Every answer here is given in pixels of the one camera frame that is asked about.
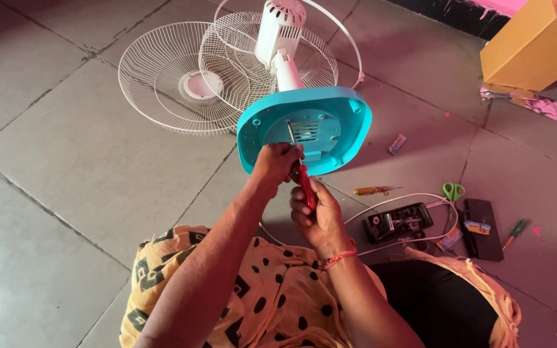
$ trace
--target foil wrapper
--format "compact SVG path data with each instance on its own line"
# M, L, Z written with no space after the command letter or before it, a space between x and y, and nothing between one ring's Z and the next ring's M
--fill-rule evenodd
M534 94L533 91L527 89L483 83L480 96L483 100L506 99L522 108L530 109L535 113L557 120L557 101Z

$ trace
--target cardboard box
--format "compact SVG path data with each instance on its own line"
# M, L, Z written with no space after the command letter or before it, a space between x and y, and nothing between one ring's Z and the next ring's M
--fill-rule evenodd
M557 0L529 0L480 60L487 83L542 91L557 80Z

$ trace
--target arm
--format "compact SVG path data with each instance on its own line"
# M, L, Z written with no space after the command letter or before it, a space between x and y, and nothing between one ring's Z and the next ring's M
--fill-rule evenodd
M313 177L311 188L319 199L316 220L309 217L312 211L303 202L300 188L291 192L291 218L298 230L320 259L351 249L337 201ZM327 272L355 347L424 347L414 330L384 299L357 256L343 257Z
M287 143L262 148L242 191L166 284L135 348L204 344L229 300L267 203L276 196L280 183L289 181L290 170L301 155L300 148Z

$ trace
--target black pants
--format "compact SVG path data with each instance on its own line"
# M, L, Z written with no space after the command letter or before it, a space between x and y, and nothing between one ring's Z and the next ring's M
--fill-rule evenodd
M426 261L370 266L388 303L426 347L489 347L498 315L483 295L458 275Z

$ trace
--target pink wall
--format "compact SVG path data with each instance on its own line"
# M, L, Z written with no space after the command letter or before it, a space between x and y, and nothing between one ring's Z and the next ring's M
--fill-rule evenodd
M528 0L471 0L487 10L512 17Z

